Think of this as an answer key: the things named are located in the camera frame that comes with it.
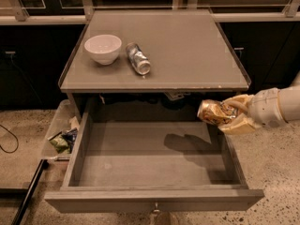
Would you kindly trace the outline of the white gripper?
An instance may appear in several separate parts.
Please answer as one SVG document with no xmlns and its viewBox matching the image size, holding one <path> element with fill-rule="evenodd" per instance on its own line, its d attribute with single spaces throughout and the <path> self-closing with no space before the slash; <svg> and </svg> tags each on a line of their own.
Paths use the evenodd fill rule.
<svg viewBox="0 0 300 225">
<path fill-rule="evenodd" d="M 220 121 L 217 127 L 227 135 L 241 135 L 256 129 L 278 128 L 286 124 L 279 108 L 279 90 L 271 88 L 253 95 L 238 95 L 222 101 L 239 111 L 240 115 L 229 121 Z"/>
</svg>

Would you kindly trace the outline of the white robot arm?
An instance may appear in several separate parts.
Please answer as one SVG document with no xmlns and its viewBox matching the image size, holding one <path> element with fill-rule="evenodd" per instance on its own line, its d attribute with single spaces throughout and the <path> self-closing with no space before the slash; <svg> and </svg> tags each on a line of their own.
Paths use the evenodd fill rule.
<svg viewBox="0 0 300 225">
<path fill-rule="evenodd" d="M 225 134 L 240 135 L 258 128 L 278 128 L 300 120 L 300 84 L 261 90 L 255 95 L 240 95 L 225 100 L 230 105 L 241 102 L 247 111 L 239 114 L 230 124 L 218 128 Z"/>
</svg>

